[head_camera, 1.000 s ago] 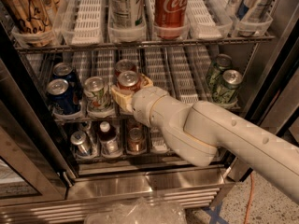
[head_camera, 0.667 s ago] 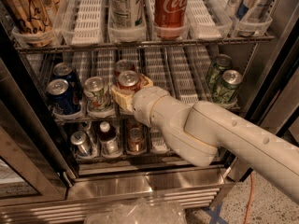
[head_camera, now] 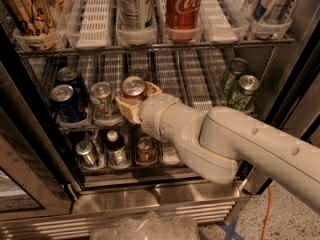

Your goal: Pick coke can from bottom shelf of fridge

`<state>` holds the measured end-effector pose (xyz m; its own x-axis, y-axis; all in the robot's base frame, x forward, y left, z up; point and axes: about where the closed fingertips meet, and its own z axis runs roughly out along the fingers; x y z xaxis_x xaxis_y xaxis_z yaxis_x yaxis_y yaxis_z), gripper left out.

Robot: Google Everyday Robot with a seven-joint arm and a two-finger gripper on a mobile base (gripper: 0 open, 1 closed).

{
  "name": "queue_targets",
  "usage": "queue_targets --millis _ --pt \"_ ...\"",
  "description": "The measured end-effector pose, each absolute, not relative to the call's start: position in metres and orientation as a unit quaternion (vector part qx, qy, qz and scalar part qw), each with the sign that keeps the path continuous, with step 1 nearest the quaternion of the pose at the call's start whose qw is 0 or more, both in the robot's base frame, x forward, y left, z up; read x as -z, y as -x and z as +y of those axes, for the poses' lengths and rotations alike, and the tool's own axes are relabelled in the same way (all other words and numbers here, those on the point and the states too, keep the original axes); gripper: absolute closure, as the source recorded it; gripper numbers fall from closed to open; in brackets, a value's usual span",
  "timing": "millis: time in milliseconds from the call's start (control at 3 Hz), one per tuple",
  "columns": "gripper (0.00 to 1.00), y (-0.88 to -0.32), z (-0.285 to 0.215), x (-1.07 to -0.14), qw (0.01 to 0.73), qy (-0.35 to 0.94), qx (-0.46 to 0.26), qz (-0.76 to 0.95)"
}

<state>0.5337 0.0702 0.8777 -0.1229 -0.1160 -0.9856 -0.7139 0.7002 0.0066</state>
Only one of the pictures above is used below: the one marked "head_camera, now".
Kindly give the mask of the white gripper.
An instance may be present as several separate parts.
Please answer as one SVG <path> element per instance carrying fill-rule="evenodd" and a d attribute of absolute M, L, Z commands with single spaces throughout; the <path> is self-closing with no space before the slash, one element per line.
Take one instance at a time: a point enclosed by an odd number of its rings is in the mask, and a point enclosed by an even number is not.
<path fill-rule="evenodd" d="M 138 100 L 117 96 L 116 102 L 121 114 L 132 124 L 139 124 L 147 135 L 160 140 L 160 124 L 164 113 L 181 100 L 172 95 L 161 93 L 162 89 L 152 82 L 146 82 L 147 98 Z"/>

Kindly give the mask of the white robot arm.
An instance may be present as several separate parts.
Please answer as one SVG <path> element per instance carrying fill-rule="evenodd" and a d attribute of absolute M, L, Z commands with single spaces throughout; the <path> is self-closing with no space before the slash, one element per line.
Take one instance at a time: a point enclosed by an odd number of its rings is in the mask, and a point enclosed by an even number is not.
<path fill-rule="evenodd" d="M 233 181 L 247 161 L 316 212 L 320 211 L 320 149 L 240 111 L 214 106 L 202 112 L 139 77 L 121 84 L 122 115 L 174 146 L 180 160 L 217 184 Z"/>

